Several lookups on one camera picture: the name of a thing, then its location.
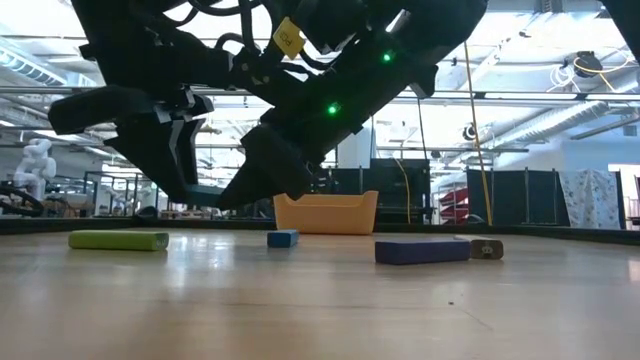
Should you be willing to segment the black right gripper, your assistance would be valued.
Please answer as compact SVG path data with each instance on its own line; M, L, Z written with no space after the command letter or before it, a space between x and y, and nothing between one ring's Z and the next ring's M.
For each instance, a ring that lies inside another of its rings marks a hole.
M104 85L178 102L184 89L245 90L267 112L242 139L245 162L220 209L304 195L306 165L409 86L434 92L439 63L488 0L72 0L82 56ZM272 40L289 17L306 40L290 60Z

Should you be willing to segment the teal long block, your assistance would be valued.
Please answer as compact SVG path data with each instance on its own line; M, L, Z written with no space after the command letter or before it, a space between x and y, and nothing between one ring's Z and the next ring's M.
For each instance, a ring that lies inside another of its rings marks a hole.
M188 185L185 203L195 206L215 207L223 192L224 189L218 186Z

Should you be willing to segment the lime green long block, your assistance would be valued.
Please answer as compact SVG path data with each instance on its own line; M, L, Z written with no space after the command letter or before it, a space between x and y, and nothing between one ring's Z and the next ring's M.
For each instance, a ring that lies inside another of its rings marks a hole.
M129 230L79 230L68 237L72 249L160 251L169 245L166 232Z

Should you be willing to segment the natural wood long block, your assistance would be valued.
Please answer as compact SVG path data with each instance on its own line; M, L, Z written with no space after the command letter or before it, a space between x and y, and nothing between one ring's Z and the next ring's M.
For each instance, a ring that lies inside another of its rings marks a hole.
M504 256L502 241L480 235L455 235L456 240L470 243L470 258L476 260L501 260Z

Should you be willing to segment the black partition screen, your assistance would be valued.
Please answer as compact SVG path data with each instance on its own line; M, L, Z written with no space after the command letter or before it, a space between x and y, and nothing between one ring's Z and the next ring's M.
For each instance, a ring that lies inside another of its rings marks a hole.
M569 226L556 171L486 171L493 224Z
M329 168L323 169L316 176L313 192L329 198L328 205L340 215L366 219L375 219L373 195L375 191L369 179L369 170L362 168Z

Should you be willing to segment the yellow plastic bin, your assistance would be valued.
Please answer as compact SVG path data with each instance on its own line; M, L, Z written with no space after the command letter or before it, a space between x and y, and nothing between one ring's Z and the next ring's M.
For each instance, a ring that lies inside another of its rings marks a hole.
M377 191L361 195L306 194L292 200L280 194L273 198L276 227L300 234L370 235L378 195Z

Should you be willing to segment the white pillar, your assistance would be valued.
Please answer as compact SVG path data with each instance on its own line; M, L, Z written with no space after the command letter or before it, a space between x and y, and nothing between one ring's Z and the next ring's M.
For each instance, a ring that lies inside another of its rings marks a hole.
M363 128L357 134L349 135L339 149L339 162L345 168L369 168L372 140L375 138L371 128Z

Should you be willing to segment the white humanoid robot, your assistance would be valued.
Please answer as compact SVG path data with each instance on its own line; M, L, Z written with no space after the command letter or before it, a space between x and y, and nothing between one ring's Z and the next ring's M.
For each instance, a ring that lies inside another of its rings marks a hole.
M23 148L22 160L13 176L13 184L24 188L36 200L43 199L46 182L56 176L56 161L49 156L51 147L48 139L31 139Z

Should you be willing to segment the black tall cabinet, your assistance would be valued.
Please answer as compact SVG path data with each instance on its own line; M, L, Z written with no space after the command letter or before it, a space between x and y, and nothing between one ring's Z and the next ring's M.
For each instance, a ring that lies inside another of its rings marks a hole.
M367 190L378 192L377 223L431 222L433 210L428 160L372 159L364 180Z

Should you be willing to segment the dark blue long block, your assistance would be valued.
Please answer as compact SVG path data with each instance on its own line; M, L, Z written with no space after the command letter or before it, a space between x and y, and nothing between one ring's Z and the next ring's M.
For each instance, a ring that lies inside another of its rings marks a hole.
M467 261L471 243L463 240L429 240L419 242L375 243L375 261L387 265L417 265L427 263Z

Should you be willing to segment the red shelf rack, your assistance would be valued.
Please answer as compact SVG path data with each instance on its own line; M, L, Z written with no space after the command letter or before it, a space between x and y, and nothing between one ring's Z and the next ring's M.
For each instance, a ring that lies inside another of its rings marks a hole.
M468 188L449 191L439 199L440 217L445 223L461 223L469 214Z

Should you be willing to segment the patterned white cloth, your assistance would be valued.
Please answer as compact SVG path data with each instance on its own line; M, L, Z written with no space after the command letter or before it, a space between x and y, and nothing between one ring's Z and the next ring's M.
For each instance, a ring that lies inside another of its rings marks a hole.
M570 226L620 230L616 176L608 171L563 171L559 180Z

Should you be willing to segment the black metal frame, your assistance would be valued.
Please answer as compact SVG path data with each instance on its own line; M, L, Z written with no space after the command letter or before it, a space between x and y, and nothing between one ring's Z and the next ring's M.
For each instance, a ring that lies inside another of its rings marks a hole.
M148 206L167 210L168 197L148 177L136 172L87 171L83 192L90 200L89 216L123 217Z

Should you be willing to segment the overhead frame bar with light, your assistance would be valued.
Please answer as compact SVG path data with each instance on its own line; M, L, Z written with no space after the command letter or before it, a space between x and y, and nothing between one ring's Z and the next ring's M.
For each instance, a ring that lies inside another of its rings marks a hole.
M49 94L70 95L96 90L96 87L25 87L0 86L0 94ZM194 88L198 95L208 96L251 96L245 90L215 90L210 88ZM480 100L532 100L532 101L640 101L638 93L547 93L547 92L475 92L475 99Z

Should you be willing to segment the black table frame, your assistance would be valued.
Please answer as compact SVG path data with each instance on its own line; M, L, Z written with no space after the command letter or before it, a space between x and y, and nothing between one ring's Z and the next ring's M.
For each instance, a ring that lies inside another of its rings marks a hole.
M0 235L69 232L73 230L115 230L125 228L189 228L213 230L274 230L269 221L244 220L141 220L136 217L106 218L7 218L0 217ZM385 224L374 226L376 233L521 235L563 240L640 247L640 231L581 229L557 226L488 226Z

